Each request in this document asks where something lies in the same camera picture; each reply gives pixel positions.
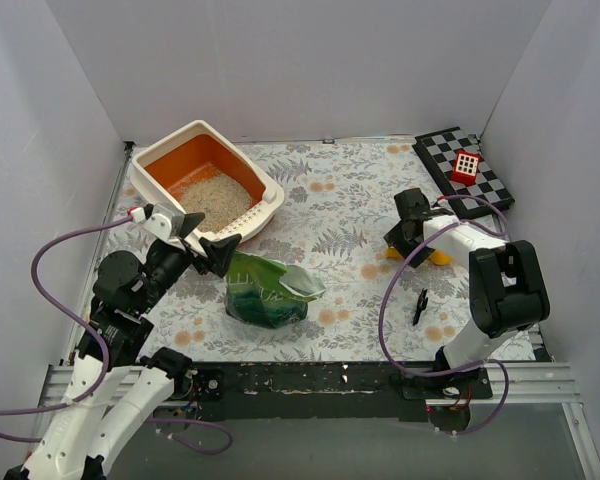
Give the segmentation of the yellow plastic litter scoop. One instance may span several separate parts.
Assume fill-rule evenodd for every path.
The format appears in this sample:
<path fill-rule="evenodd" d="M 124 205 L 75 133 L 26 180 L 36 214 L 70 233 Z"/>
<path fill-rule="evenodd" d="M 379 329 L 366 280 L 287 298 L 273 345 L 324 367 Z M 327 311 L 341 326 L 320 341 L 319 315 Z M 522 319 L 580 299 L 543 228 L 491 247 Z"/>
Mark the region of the yellow plastic litter scoop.
<path fill-rule="evenodd" d="M 385 250 L 384 257 L 387 259 L 403 259 L 403 256 L 393 247 Z M 434 250 L 427 260 L 436 266 L 445 266 L 452 263 L 452 258 L 440 250 Z"/>

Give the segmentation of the green cat litter bag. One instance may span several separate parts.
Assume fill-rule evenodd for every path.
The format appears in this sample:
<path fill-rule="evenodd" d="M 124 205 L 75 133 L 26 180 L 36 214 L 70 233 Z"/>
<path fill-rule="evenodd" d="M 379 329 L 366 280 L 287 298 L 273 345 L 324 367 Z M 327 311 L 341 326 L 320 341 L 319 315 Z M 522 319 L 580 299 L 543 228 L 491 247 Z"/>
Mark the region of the green cat litter bag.
<path fill-rule="evenodd" d="M 306 319 L 326 287 L 298 265 L 237 252 L 226 279 L 225 311 L 245 324 L 279 329 Z"/>

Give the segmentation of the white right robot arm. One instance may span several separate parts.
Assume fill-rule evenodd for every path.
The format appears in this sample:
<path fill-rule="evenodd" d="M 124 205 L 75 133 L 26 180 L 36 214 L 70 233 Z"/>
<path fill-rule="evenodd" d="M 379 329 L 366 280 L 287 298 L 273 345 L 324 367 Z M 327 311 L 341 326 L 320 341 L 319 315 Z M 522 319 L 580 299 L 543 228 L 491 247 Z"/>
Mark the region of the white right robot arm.
<path fill-rule="evenodd" d="M 469 384 L 467 372 L 480 368 L 506 341 L 548 318 L 550 302 L 534 246 L 509 241 L 474 220 L 430 203 L 418 188 L 394 196 L 399 222 L 384 236 L 403 257 L 379 307 L 378 334 L 386 359 L 406 376 L 432 378 L 434 389 L 455 397 Z M 468 272 L 470 320 L 437 353 L 428 371 L 395 360 L 385 343 L 384 317 L 392 290 L 404 270 L 417 268 L 440 251 Z"/>

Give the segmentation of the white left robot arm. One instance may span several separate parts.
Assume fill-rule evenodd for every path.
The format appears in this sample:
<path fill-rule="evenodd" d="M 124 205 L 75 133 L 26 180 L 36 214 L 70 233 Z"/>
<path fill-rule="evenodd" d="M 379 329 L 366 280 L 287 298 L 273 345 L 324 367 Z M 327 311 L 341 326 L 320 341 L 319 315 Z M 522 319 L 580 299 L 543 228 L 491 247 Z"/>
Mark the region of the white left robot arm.
<path fill-rule="evenodd" d="M 181 275 L 223 277 L 241 235 L 201 238 L 197 254 L 186 242 L 203 214 L 159 213 L 134 207 L 122 224 L 142 224 L 154 236 L 146 258 L 126 250 L 99 264 L 89 320 L 78 343 L 73 372 L 62 400 L 35 449 L 8 479 L 105 479 L 115 460 L 164 401 L 185 398 L 194 386 L 193 361 L 164 347 L 151 357 L 139 352 L 153 329 L 147 314 Z"/>

